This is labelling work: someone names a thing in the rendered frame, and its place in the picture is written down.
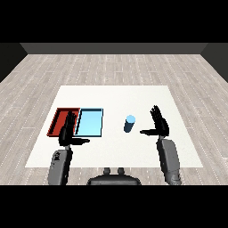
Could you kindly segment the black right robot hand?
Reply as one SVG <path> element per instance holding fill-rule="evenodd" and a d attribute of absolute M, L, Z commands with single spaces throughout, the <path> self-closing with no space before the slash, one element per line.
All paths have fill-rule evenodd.
<path fill-rule="evenodd" d="M 151 110 L 150 114 L 152 116 L 153 122 L 154 122 L 154 129 L 148 129 L 148 130 L 141 130 L 141 134 L 146 135 L 158 135 L 158 136 L 169 136 L 169 126 L 167 121 L 163 118 L 160 109 L 157 105 L 154 105 Z"/>

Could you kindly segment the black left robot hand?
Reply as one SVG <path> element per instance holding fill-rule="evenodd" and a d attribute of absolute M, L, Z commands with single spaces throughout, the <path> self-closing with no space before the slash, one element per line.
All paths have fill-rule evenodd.
<path fill-rule="evenodd" d="M 75 126 L 76 115 L 70 110 L 66 116 L 65 123 L 59 133 L 59 145 L 70 146 L 70 145 L 82 145 L 89 143 L 89 139 L 74 138 L 73 129 Z"/>

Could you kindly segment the red open box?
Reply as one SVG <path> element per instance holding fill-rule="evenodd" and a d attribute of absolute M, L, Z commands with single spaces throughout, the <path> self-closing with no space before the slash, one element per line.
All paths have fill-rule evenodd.
<path fill-rule="evenodd" d="M 49 137 L 58 137 L 59 136 L 61 128 L 64 126 L 66 117 L 70 111 L 76 116 L 75 121 L 77 121 L 77 118 L 78 118 L 78 115 L 80 112 L 80 108 L 58 108 L 55 111 L 55 114 L 53 116 L 52 123 L 46 134 L 47 136 L 49 136 Z"/>

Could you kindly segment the light blue open box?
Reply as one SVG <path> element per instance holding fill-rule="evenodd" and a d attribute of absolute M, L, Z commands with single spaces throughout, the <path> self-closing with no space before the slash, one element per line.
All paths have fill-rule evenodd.
<path fill-rule="evenodd" d="M 83 108 L 78 115 L 75 137 L 102 136 L 102 108 Z"/>

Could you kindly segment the blue can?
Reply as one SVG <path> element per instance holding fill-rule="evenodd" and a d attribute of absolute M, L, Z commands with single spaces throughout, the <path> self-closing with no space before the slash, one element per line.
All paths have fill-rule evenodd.
<path fill-rule="evenodd" d="M 124 125 L 124 131 L 126 133 L 130 133 L 132 128 L 133 128 L 134 123 L 135 123 L 135 117 L 133 115 L 128 115 L 126 117 L 126 122 Z"/>

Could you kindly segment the dark grey robot body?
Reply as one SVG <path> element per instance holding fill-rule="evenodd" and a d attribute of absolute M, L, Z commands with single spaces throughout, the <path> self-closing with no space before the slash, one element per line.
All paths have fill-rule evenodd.
<path fill-rule="evenodd" d="M 123 167 L 118 168 L 116 175 L 112 175 L 110 168 L 105 167 L 103 174 L 90 178 L 87 185 L 141 185 L 141 182 L 138 178 L 126 175 Z"/>

